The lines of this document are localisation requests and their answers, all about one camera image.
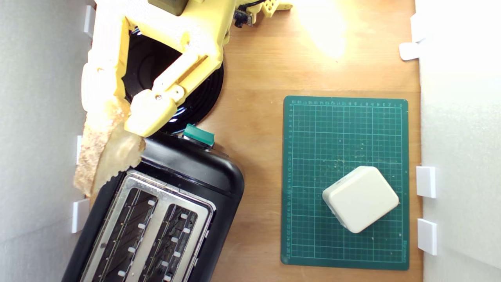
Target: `white block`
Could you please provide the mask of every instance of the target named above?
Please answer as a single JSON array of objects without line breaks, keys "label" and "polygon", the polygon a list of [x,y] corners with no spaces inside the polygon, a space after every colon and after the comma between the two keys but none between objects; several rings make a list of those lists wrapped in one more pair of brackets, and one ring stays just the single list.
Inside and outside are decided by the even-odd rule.
[{"label": "white block", "polygon": [[412,42],[418,43],[426,38],[426,19],[421,14],[415,13],[410,17],[410,32]]},{"label": "white block", "polygon": [[77,164],[80,159],[80,150],[82,149],[82,136],[77,135]]},{"label": "white block", "polygon": [[417,247],[437,255],[437,224],[419,218],[417,220]]},{"label": "white block", "polygon": [[417,59],[420,56],[419,44],[415,42],[404,42],[398,46],[400,58],[404,61]]},{"label": "white block", "polygon": [[419,196],[436,198],[434,167],[416,167],[416,188]]},{"label": "white block", "polygon": [[89,217],[91,209],[89,199],[83,199],[73,202],[73,220],[71,224],[71,233],[77,233],[84,228],[85,221]]},{"label": "white block", "polygon": [[398,196],[375,167],[357,167],[323,191],[341,225],[359,233],[394,209]]},{"label": "white block", "polygon": [[90,38],[94,36],[94,22],[96,20],[96,10],[90,5],[85,9],[84,33]]}]

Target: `white cube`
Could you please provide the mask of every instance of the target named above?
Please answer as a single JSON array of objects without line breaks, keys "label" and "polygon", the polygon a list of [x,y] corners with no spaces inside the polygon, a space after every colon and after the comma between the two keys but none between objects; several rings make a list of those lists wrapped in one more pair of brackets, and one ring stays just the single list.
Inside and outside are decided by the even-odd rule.
[{"label": "white cube", "polygon": [[398,205],[398,196],[375,167],[357,167],[325,189],[322,198],[341,225],[359,233]]}]

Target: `grid lines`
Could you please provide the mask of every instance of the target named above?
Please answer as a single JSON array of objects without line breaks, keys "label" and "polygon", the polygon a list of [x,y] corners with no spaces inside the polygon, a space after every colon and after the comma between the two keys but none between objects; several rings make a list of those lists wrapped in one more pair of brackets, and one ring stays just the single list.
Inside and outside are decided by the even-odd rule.
[{"label": "grid lines", "polygon": [[[358,166],[375,166],[400,204],[358,234],[322,191]],[[288,96],[284,101],[282,261],[408,269],[407,102]]]}]

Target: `toaster slot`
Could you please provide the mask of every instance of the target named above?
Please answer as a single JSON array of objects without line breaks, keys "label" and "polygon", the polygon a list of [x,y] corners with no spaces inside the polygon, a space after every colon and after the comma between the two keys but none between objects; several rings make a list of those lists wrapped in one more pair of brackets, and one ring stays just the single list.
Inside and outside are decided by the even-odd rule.
[{"label": "toaster slot", "polygon": [[169,207],[145,264],[144,282],[173,280],[181,259],[192,256],[185,250],[196,220],[197,214],[191,210],[177,205]]},{"label": "toaster slot", "polygon": [[130,190],[108,242],[100,245],[105,250],[93,281],[123,280],[157,201],[157,197],[137,188]]}]

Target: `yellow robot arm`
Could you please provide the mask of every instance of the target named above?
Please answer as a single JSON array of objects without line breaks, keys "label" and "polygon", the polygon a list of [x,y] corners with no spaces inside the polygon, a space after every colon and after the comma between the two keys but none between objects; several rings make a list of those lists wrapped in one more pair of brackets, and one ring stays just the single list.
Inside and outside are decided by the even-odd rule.
[{"label": "yellow robot arm", "polygon": [[[135,95],[125,130],[148,137],[165,125],[177,107],[214,70],[221,66],[223,46],[235,9],[243,0],[189,0],[181,15],[175,16],[152,0],[97,0],[92,50],[82,75],[84,109],[99,110],[106,99],[122,99],[122,77],[127,67],[129,31],[160,41],[182,55],[155,79],[152,89]],[[270,17],[277,9],[291,6],[266,0],[247,8],[253,15],[263,11]]]}]

